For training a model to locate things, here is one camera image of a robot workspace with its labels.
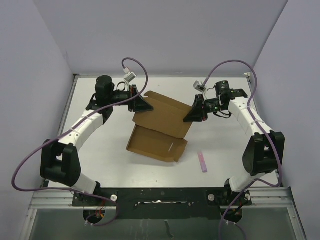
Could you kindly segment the brown cardboard box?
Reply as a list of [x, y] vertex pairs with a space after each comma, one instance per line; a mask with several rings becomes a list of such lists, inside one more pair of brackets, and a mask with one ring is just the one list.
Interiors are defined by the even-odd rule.
[[167, 163], [177, 163], [188, 141], [192, 123], [183, 119], [192, 107], [154, 91], [144, 94], [152, 111], [135, 113], [135, 123], [126, 150]]

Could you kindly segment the pink purple marker pen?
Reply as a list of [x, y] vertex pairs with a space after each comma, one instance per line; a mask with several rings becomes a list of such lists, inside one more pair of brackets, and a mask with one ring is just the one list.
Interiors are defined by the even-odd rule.
[[203, 152], [202, 151], [198, 151], [197, 152], [197, 156], [198, 156], [199, 164], [200, 164], [200, 167], [201, 167], [201, 171], [203, 173], [207, 173], [208, 169], [207, 169], [207, 165], [206, 165], [206, 162], [205, 162], [205, 158], [204, 158]]

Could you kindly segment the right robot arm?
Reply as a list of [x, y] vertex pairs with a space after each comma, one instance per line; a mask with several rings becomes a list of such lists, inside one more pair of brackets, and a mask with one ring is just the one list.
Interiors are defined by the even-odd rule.
[[230, 187], [222, 192], [223, 200], [232, 205], [240, 199], [240, 191], [250, 183], [280, 168], [285, 136], [282, 132], [275, 132], [262, 120], [243, 89], [230, 88], [228, 81], [219, 81], [214, 85], [216, 97], [211, 99], [206, 98], [208, 88], [202, 82], [196, 81], [193, 87], [199, 94], [183, 119], [185, 123], [206, 121], [209, 114], [225, 119], [235, 117], [249, 137], [242, 156], [243, 168], [239, 175], [228, 180]]

